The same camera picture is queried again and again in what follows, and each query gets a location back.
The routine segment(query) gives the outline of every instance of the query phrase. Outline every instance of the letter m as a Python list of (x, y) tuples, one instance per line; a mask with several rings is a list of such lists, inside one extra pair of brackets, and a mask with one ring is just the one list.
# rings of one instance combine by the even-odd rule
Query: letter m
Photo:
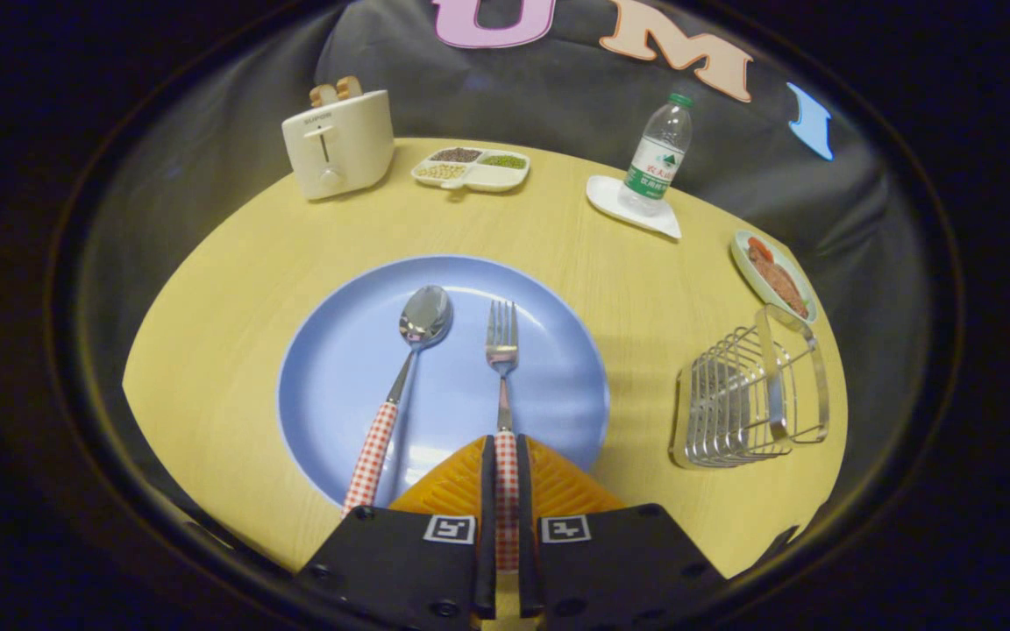
[(661, 11), (636, 0), (610, 1), (618, 5), (618, 24), (612, 36), (598, 40), (602, 47), (649, 62), (656, 59), (656, 52), (646, 43), (652, 35), (671, 68), (685, 70), (707, 59), (704, 68), (696, 69), (697, 79), (724, 95), (750, 103), (750, 93), (746, 92), (746, 64), (753, 58), (745, 50), (709, 33), (686, 36)]

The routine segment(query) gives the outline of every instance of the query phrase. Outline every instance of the toaster knob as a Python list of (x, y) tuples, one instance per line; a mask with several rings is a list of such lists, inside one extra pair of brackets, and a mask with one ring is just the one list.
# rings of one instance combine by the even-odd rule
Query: toaster knob
[(319, 181), (319, 184), (321, 184), (322, 190), (324, 191), (339, 189), (341, 188), (341, 185), (345, 183), (344, 177), (341, 177), (340, 173), (337, 173), (331, 168), (326, 168), (317, 181)]

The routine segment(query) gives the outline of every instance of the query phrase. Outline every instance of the meat slice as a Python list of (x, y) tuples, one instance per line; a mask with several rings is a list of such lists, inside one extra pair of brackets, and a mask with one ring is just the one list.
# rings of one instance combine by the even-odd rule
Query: meat slice
[(809, 310), (805, 308), (805, 301), (801, 300), (801, 292), (797, 291), (794, 279), (790, 279), (789, 273), (781, 265), (771, 262), (762, 253), (761, 249), (754, 247), (746, 250), (746, 256), (750, 259), (754, 269), (758, 269), (759, 275), (767, 280), (767, 283), (774, 289), (774, 292), (778, 296), (781, 296), (781, 299), (786, 301), (786, 304), (790, 305), (790, 308), (796, 311), (798, 316), (802, 316), (802, 318), (809, 317)]

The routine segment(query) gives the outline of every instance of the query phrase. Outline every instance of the green bottle cap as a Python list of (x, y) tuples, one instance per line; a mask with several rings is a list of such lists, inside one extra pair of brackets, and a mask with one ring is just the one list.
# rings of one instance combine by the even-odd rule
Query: green bottle cap
[(678, 105), (685, 105), (686, 108), (693, 107), (693, 100), (689, 99), (688, 96), (677, 95), (676, 92), (673, 95), (669, 95), (670, 103), (677, 103)]

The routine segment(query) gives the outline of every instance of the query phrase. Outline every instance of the blue plate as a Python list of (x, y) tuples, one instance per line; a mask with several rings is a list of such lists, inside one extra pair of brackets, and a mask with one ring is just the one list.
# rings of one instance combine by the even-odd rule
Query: blue plate
[(497, 421), (498, 376), (485, 355), (493, 300), (517, 305), (520, 362), (509, 375), (513, 429), (584, 470), (606, 435), (610, 393), (595, 340), (559, 296), (515, 269), (461, 255), (391, 262), (345, 283), (298, 329), (280, 375), (283, 438), (298, 466), (341, 504), (373, 416), (409, 347), (397, 324), (423, 285), (454, 305), (445, 339), (418, 355), (386, 455), (376, 504), (410, 485)]

